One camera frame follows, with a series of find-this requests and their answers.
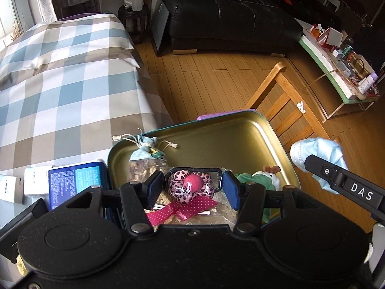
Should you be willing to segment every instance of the curtain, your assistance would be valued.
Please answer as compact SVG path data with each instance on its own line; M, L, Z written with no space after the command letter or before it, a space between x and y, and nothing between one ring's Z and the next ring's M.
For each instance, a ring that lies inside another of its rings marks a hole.
M44 23L57 20L52 0L37 0L37 4Z

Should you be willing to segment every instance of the wooden stool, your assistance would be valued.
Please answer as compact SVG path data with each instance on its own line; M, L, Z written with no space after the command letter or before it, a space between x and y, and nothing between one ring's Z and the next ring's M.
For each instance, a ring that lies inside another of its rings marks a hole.
M144 39L144 34L149 32L150 30L150 9L147 4L143 4L143 8L140 11L133 11L131 7L126 9L124 5L122 5L118 10L118 18L122 22L123 26L126 27L127 19L132 20L134 24L134 31L130 32L131 35L139 34L139 40L134 41L135 44L142 43ZM138 31L137 19L139 18L141 24L141 30Z

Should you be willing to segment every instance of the pink leopard print flower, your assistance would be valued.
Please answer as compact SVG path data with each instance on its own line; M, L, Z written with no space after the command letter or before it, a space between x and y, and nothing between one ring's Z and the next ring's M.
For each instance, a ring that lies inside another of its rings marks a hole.
M203 187L197 192L188 193L186 191L186 188L184 187L184 179L190 174L196 174L199 177L201 177L203 180ZM212 199L214 196L214 189L211 187L211 184L212 184L212 179L210 175L206 172L191 173L186 170L181 170L174 173L169 184L169 193L174 198L176 198L176 200L181 204L189 203L197 195L200 195L203 197L209 197L210 199Z

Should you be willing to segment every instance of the plaid bedspread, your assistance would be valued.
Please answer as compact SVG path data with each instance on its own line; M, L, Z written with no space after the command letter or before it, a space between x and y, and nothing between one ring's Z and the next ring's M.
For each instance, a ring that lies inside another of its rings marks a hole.
M172 121L112 14L38 24L0 52L0 173L104 159Z

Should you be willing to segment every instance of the metal screw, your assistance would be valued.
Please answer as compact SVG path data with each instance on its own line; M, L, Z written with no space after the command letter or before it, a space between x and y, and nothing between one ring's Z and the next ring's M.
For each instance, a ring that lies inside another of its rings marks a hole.
M146 223L135 223L131 226L131 230L136 233L145 233L150 229Z
M200 233L199 230L194 229L194 230L189 231L189 232L188 232L188 235L189 235L190 237L195 237L195 236L199 235L199 233Z
M28 285L28 289L40 289L40 286L33 282L33 283Z
M257 228L252 223L241 223L237 225L237 230L241 233L250 233L256 229Z

